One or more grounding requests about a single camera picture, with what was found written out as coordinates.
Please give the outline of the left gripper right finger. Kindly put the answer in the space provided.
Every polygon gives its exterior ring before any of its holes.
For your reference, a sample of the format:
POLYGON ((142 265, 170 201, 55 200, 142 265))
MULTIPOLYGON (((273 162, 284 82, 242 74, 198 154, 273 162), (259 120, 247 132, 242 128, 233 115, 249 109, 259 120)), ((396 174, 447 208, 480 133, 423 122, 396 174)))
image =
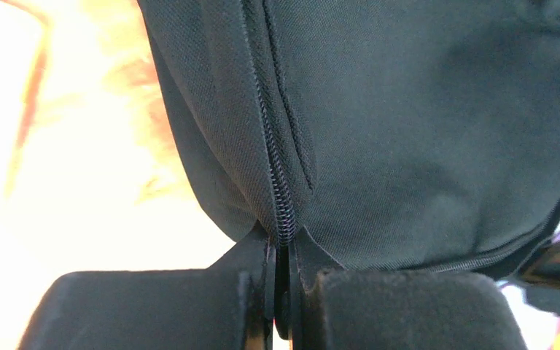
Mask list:
POLYGON ((495 283, 480 274, 353 271, 300 230, 288 247, 294 349, 525 349, 495 283))

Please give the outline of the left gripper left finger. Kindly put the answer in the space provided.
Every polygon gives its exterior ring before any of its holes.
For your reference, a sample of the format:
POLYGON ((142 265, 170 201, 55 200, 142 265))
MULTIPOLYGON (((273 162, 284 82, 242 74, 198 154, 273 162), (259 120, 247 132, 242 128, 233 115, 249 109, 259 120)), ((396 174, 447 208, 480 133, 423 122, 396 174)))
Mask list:
POLYGON ((67 273, 20 348, 271 349, 274 259, 255 225, 206 269, 67 273))

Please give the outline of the black student backpack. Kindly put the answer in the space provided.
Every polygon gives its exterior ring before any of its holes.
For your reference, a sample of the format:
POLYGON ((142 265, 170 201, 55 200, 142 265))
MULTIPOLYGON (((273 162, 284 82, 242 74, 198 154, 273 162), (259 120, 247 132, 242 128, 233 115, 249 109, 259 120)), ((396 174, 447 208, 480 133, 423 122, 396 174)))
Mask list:
POLYGON ((508 275, 560 218, 560 1, 141 1, 179 156, 238 241, 508 275))

